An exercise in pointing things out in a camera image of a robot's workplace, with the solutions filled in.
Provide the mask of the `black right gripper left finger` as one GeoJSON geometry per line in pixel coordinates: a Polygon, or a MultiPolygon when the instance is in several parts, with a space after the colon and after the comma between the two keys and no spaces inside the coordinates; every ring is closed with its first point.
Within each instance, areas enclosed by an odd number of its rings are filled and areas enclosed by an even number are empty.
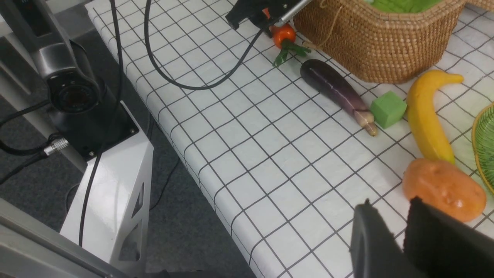
{"type": "Polygon", "coordinates": [[[354,210],[350,256],[355,278],[423,278],[368,199],[354,210]]]}

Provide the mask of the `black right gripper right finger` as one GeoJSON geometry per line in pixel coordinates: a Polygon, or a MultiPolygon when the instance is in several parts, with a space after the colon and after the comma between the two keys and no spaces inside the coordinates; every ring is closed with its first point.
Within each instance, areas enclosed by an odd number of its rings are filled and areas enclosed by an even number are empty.
{"type": "Polygon", "coordinates": [[[429,278],[492,278],[494,241],[415,197],[403,250],[429,278]]]}

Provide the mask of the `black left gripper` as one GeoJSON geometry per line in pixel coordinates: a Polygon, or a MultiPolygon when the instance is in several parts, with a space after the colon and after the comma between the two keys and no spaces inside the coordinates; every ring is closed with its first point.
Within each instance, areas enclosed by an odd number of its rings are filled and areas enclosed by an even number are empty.
{"type": "Polygon", "coordinates": [[[308,4],[308,0],[238,0],[225,18],[235,30],[245,19],[263,30],[288,23],[308,4]]]}

